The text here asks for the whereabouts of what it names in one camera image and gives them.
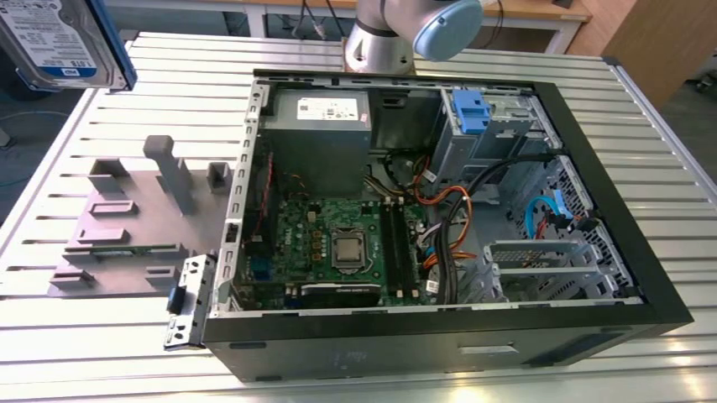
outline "hard drive label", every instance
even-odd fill
[[[0,0],[0,17],[32,63],[53,76],[90,77],[96,64],[60,10],[60,0]]]

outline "hard drive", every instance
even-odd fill
[[[0,31],[30,89],[132,89],[136,72],[101,0],[0,0]]]

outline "blue drive bay latch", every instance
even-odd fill
[[[463,134],[483,134],[491,122],[491,106],[483,100],[480,91],[454,90],[452,105]]]

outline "motherboard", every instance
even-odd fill
[[[243,270],[253,277],[252,305],[427,304],[414,246],[423,223],[423,207],[396,200],[281,201],[273,256],[248,256]]]

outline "green motherboard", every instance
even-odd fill
[[[419,287],[414,247],[415,224],[424,222],[424,211],[418,205],[396,203],[388,207],[378,201],[357,200],[281,202],[273,257],[248,257],[247,261],[255,277],[256,309],[293,307],[287,306],[284,294],[291,292],[292,285],[297,287],[308,283],[379,285],[380,306],[428,303],[428,296]],[[396,217],[394,221],[402,220],[399,226],[386,224],[388,208]],[[395,249],[404,251],[400,262],[394,255],[386,256],[386,253],[394,254]],[[400,279],[396,277],[400,273],[395,273],[396,265],[410,270]],[[392,283],[400,280],[412,284],[396,290]]]

